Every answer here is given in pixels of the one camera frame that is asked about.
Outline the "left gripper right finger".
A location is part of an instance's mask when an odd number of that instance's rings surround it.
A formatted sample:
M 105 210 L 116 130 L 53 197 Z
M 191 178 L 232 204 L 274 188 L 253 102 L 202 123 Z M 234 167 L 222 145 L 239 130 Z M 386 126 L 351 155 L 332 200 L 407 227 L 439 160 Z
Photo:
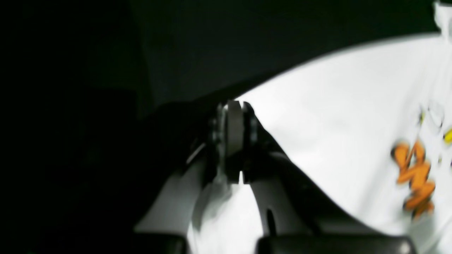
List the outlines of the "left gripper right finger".
M 405 235 L 371 229 L 340 208 L 284 153 L 244 102 L 244 182 L 258 205 L 257 254 L 415 254 Z

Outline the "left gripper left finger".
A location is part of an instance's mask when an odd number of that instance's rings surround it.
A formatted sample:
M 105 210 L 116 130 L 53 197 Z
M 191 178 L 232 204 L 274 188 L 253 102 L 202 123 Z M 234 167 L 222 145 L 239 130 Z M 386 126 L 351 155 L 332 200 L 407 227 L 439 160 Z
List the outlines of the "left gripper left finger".
M 165 182 L 156 201 L 134 227 L 141 235 L 176 235 L 189 254 L 199 254 L 202 224 L 231 198 L 239 173 L 231 162 L 244 147 L 244 113 L 238 101 L 219 105 L 206 140 L 196 146 L 183 168 Z

